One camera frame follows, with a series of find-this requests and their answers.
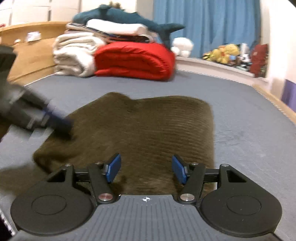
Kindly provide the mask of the yellow plush toy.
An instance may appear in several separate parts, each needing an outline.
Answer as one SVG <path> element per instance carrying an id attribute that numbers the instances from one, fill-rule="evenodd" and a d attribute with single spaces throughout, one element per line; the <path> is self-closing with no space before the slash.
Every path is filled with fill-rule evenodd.
<path id="1" fill-rule="evenodd" d="M 202 59 L 220 64 L 229 64 L 230 57 L 234 56 L 236 58 L 239 54 L 240 49 L 236 44 L 227 44 L 204 53 Z"/>

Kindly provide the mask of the patterned folded cloth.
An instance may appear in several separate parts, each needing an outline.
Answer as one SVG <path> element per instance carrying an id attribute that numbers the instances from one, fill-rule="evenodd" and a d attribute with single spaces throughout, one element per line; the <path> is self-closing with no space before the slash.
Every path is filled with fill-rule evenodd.
<path id="1" fill-rule="evenodd" d="M 65 34 L 69 33 L 79 33 L 79 32 L 90 32 L 93 33 L 95 37 L 104 39 L 108 43 L 113 42 L 137 42 L 137 43 L 154 43 L 157 38 L 154 35 L 150 34 L 141 34 L 141 35 L 118 35 L 105 33 L 94 28 L 86 27 L 77 23 L 68 23 L 66 25 Z"/>

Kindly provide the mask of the white folded cloth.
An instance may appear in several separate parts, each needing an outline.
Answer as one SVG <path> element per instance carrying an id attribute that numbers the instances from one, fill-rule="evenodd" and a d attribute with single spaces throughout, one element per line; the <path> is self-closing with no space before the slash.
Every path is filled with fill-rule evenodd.
<path id="1" fill-rule="evenodd" d="M 121 24 L 100 19 L 89 20 L 86 27 L 115 35 L 142 35 L 148 32 L 147 26 L 143 24 Z"/>

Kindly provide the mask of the olive corduroy pants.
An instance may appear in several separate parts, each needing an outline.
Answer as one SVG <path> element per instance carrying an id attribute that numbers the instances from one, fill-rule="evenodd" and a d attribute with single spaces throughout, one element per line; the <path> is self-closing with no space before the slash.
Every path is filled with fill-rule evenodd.
<path id="1" fill-rule="evenodd" d="M 171 169 L 179 155 L 214 167 L 214 122 L 200 99 L 166 96 L 131 99 L 111 92 L 70 114 L 72 138 L 50 135 L 33 162 L 1 168 L 1 193 L 19 194 L 64 164 L 83 168 L 120 154 L 121 170 L 111 185 L 118 194 L 176 194 L 182 185 Z"/>

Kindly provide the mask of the purple box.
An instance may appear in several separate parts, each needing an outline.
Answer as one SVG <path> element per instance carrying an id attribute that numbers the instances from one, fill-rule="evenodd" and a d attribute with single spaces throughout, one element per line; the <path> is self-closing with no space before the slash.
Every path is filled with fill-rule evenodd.
<path id="1" fill-rule="evenodd" d="M 296 84 L 285 80 L 281 101 L 296 112 Z"/>

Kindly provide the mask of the blue shark plush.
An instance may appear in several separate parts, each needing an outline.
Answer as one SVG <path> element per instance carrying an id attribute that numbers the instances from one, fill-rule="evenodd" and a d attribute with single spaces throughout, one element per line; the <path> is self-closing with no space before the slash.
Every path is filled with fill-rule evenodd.
<path id="1" fill-rule="evenodd" d="M 177 23 L 158 24 L 152 20 L 144 18 L 137 12 L 128 13 L 122 9 L 116 9 L 105 4 L 101 4 L 96 9 L 76 14 L 72 18 L 72 22 L 86 25 L 86 23 L 91 19 L 100 19 L 119 24 L 143 24 L 150 32 L 158 34 L 167 49 L 171 48 L 171 33 L 185 28 L 184 25 Z"/>

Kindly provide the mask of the white plush toy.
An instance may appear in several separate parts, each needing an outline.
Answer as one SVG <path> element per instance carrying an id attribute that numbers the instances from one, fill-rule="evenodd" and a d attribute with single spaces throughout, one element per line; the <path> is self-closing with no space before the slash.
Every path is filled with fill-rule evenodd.
<path id="1" fill-rule="evenodd" d="M 194 48 L 194 43 L 184 37 L 177 37 L 173 39 L 171 51 L 175 56 L 188 58 L 191 55 L 191 52 Z"/>

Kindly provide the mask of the blue curtain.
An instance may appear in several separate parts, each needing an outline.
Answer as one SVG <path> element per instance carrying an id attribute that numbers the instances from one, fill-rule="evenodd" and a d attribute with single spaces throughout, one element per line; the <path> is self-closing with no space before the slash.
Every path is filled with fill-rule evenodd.
<path id="1" fill-rule="evenodd" d="M 171 39 L 190 39 L 194 43 L 191 56 L 196 58 L 220 45 L 245 43 L 252 49 L 260 42 L 259 1 L 159 0 L 154 1 L 154 21 L 184 25 Z"/>

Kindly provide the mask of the red folded blanket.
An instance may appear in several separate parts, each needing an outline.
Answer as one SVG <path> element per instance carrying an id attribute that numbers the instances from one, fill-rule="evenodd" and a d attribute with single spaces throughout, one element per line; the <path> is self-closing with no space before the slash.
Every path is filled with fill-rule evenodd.
<path id="1" fill-rule="evenodd" d="M 95 75 L 167 81 L 175 54 L 159 43 L 115 42 L 94 53 Z"/>

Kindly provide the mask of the wooden bed frame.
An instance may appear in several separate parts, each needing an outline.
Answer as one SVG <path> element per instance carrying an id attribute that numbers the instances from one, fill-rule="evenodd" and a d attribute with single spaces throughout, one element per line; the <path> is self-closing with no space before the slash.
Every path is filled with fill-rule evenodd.
<path id="1" fill-rule="evenodd" d="M 13 46 L 18 57 L 8 79 L 11 82 L 27 85 L 54 73 L 52 45 L 56 37 L 66 30 L 66 22 L 37 22 L 1 28 L 1 43 Z M 207 75 L 239 82 L 253 87 L 268 99 L 293 123 L 295 112 L 268 90 L 265 78 L 254 78 L 250 73 L 196 58 L 177 57 L 180 71 Z"/>

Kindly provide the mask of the cream folded blanket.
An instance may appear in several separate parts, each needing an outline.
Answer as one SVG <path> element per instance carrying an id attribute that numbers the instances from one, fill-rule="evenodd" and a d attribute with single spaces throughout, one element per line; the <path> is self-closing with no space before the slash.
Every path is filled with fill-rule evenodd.
<path id="1" fill-rule="evenodd" d="M 96 71 L 94 53 L 106 42 L 91 32 L 63 34 L 53 44 L 53 61 L 57 75 L 90 77 Z"/>

